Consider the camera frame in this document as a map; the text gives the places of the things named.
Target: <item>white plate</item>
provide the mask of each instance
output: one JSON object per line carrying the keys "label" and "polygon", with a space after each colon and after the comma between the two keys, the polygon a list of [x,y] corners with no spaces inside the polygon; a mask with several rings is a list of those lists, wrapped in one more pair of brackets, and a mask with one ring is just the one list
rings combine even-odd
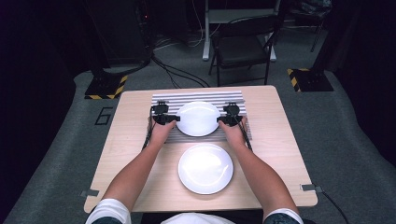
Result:
{"label": "white plate", "polygon": [[213,133],[218,127],[219,110],[207,102],[191,102],[183,105],[178,111],[180,121],[177,127],[190,136],[204,136]]}
{"label": "white plate", "polygon": [[198,144],[181,156],[178,176],[184,186],[195,193],[216,193],[224,189],[233,177],[233,161],[221,147]]}

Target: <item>chair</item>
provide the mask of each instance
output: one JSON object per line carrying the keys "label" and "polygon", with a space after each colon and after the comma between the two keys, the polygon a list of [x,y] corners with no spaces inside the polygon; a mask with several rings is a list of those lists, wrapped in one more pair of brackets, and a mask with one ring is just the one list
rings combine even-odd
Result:
{"label": "chair", "polygon": [[315,36],[311,52],[315,49],[323,23],[331,11],[332,1],[330,0],[296,0],[290,4],[288,14],[296,19],[312,21],[317,25],[317,30],[315,31],[317,35]]}
{"label": "chair", "polygon": [[[279,28],[280,21],[277,15],[241,18],[223,24],[219,33],[211,37],[214,56],[209,75],[212,73],[213,66],[216,66],[218,87],[220,86],[220,68],[246,66],[250,69],[251,66],[262,63],[266,63],[264,76],[250,80],[264,78],[264,85],[266,85],[271,48]],[[262,44],[258,35],[269,37]]]}

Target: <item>person's hand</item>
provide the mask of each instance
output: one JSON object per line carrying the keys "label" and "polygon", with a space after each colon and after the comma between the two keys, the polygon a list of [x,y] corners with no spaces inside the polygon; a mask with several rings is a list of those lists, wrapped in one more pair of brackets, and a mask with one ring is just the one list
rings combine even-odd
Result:
{"label": "person's hand", "polygon": [[[239,124],[242,125],[242,127],[245,129],[245,132],[248,131],[247,121],[248,121],[248,119],[244,116],[244,117],[242,117],[241,122],[239,122]],[[220,120],[219,126],[225,132],[227,141],[231,147],[238,147],[241,145],[242,146],[246,145],[246,140],[245,140],[244,135],[242,134],[242,131],[238,125],[234,125],[233,127],[230,127],[230,126],[224,124],[223,121]]]}
{"label": "person's hand", "polygon": [[163,145],[163,143],[165,143],[166,139],[168,138],[169,133],[175,127],[175,125],[176,125],[175,120],[173,120],[170,123],[161,125],[161,124],[157,123],[154,119],[151,119],[152,133],[151,133],[149,143],[156,144],[161,147]]}

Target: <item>dark background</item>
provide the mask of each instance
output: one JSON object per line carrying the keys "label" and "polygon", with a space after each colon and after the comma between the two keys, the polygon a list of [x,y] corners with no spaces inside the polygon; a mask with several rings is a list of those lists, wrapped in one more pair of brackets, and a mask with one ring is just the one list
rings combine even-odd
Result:
{"label": "dark background", "polygon": [[[111,1],[95,2],[110,4]],[[149,38],[164,33],[183,40],[190,29],[197,29],[195,15],[191,13],[191,1],[163,2],[147,1],[150,6],[147,11],[149,27],[152,29],[148,32]],[[213,8],[222,8],[224,4],[223,1],[214,2]],[[238,5],[240,2],[230,0],[228,8],[265,7],[253,0]],[[320,63],[330,63],[336,49],[344,49],[345,58],[335,67],[334,73],[355,108],[359,125],[378,151],[395,165],[394,4],[369,0],[343,4],[333,2],[334,10],[328,27],[329,33],[334,32],[334,38],[326,41],[334,48],[320,53],[324,55],[320,57],[323,60]],[[130,6],[130,14],[122,17],[129,20],[107,21],[107,25],[114,23],[120,27],[116,32],[121,33],[115,33],[115,36],[123,38],[123,41],[115,39],[110,43],[111,49],[130,46],[124,61],[127,63],[149,56],[146,45],[152,45],[141,33],[142,29],[148,31],[143,28],[146,26],[144,21],[131,17],[136,13],[134,3],[133,0],[124,0],[114,6],[115,9]],[[202,21],[204,3],[195,1]],[[114,59],[120,58],[109,55],[109,46],[106,47],[101,39],[101,34],[107,32],[106,28],[98,30],[92,15],[87,12],[90,1],[2,0],[1,5],[0,90],[4,103],[1,107],[0,185],[3,206],[0,221],[18,200],[61,127],[76,89],[73,78],[93,69],[93,66],[96,69],[109,67],[116,63]],[[100,5],[92,6],[92,10],[95,7],[99,7],[97,11],[105,10]],[[349,24],[352,12],[357,8],[356,24],[352,28],[346,26],[350,32],[349,41],[345,44],[340,40],[345,38],[346,29],[334,27]],[[127,32],[123,27],[129,27],[129,38],[122,33]]]}

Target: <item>wooden table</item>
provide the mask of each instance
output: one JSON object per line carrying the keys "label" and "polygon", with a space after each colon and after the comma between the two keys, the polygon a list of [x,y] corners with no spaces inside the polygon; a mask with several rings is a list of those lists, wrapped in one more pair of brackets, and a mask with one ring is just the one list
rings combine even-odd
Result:
{"label": "wooden table", "polygon": [[[153,94],[209,91],[242,92],[253,151],[279,173],[297,206],[315,205],[318,202],[316,193],[300,189],[301,184],[311,184],[311,180],[276,89],[272,86],[255,86],[124,92],[91,185],[91,189],[99,190],[99,194],[87,197],[84,210],[91,212],[114,176],[140,152],[146,137]],[[233,160],[233,178],[225,189],[210,195],[200,195],[186,189],[177,174],[178,161],[183,152],[196,143],[167,143],[154,163],[134,211],[260,208],[227,142],[211,143],[224,148]]]}

